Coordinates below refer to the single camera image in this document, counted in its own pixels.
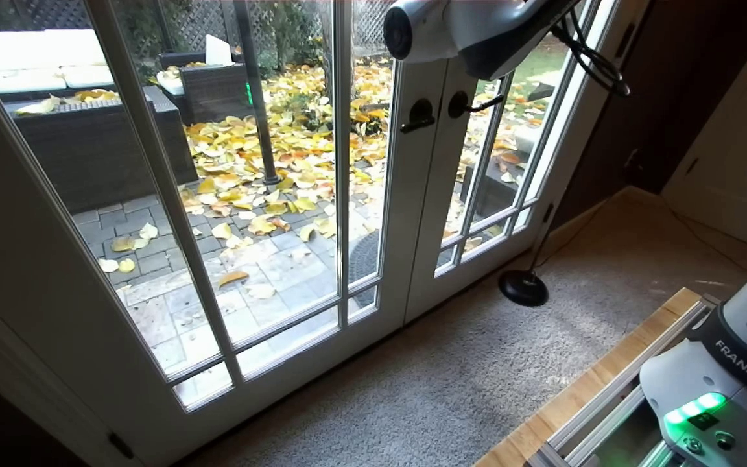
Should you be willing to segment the white glass panel door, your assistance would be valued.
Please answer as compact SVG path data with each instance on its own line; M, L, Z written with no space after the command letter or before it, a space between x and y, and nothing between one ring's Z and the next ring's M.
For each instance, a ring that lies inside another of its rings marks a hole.
M427 163L423 210L419 224L412 278L404 322L415 321L445 299L477 279L525 252L536 248L543 216L550 203L554 215L568 187L593 125L604 109L608 92L566 53L558 69L558 83L546 104L541 125L518 125L513 136L530 131L533 146L515 201L507 209L475 222L475 198L492 156L492 145L503 135L501 125L511 101L513 74L501 77L498 91L506 94L488 109L489 122L481 136L479 156L471 178L471 192L457 224L456 233L444 236L445 222L464 150L468 124L477 114L458 119L447 114L453 95L465 91L474 106L477 80L466 71L459 56L436 63L444 71L442 88L433 97L436 105L433 150Z
M154 349L175 339L147 331L139 307L166 311L163 291L130 296L112 277L119 257L96 257L57 189L51 162L36 155L18 116L0 100L0 328L40 364L51 387L43 408L71 418L53 435L91 467L167 467L234 428L407 321L409 278L421 217L420 150L432 131L392 129L376 278L350 278L351 0L327 0L333 107L327 162L334 177L334 291L255 331L232 328L220 310L219 280L231 260L211 271L158 126L154 104L137 79L114 0L83 0L93 35L121 96L116 109L130 134L131 183L154 195L169 223L159 233L184 268L166 277L191 287L190 304L206 318L204 353L164 361Z

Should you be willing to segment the white french double door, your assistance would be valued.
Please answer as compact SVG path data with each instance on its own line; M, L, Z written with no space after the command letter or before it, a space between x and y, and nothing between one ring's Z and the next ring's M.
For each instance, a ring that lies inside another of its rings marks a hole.
M0 393L168 467L534 244L642 0L0 0Z

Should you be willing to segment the dark outdoor doormat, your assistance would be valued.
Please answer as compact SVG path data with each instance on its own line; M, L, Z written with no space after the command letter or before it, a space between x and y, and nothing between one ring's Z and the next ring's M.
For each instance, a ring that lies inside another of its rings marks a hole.
M379 264L379 231L374 231L359 239L351 249L349 259L350 283L356 283L377 272ZM359 309L375 302L376 287L371 287L353 297Z

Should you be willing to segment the dark patio bench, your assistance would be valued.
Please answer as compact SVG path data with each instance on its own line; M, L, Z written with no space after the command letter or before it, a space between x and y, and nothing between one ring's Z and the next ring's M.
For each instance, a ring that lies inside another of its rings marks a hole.
M457 185L460 193L458 200L465 209L466 199L471 192L471 178L475 169L474 160L461 160L458 168ZM486 171L481 178L481 184L475 198L475 214L473 220L481 221L490 215L507 209L515 201L519 183L527 163L522 162L516 151L495 153L490 156Z

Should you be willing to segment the black floor lamp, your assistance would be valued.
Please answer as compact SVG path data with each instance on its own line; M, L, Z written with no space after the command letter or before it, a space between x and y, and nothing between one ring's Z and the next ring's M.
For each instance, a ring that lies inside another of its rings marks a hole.
M550 203L543 216L542 229L539 232L536 248L527 269L504 270L498 277L498 288L503 296L513 304L523 307L540 307L549 299L549 290L536 273L536 264L549 238L555 204Z

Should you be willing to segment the black patio pole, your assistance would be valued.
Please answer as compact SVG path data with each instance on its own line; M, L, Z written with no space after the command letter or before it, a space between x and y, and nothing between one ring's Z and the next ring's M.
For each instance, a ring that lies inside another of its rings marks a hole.
M247 73L247 82L249 83L252 106L255 115L255 124L257 125L257 135L261 149L262 166L265 183L268 186L275 186L281 182L274 162L274 153L272 140L270 139L269 124L264 103L260 67L257 57L257 50L253 42L251 21L247 8L247 0L233 0L233 8L237 21L237 29L241 41L241 50Z

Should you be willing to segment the dark wicker patio chair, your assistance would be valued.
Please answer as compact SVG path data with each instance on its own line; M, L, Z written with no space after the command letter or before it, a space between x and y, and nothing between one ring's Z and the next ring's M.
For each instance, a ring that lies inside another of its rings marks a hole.
M240 50L206 35L203 51L161 53L155 82L177 106L184 125L252 115L253 100Z

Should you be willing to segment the wicker patio sofa white cushions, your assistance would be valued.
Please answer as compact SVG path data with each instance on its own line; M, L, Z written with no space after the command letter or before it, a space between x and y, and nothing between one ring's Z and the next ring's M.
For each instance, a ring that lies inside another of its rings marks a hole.
M0 30L0 101L73 215L157 194L94 30Z

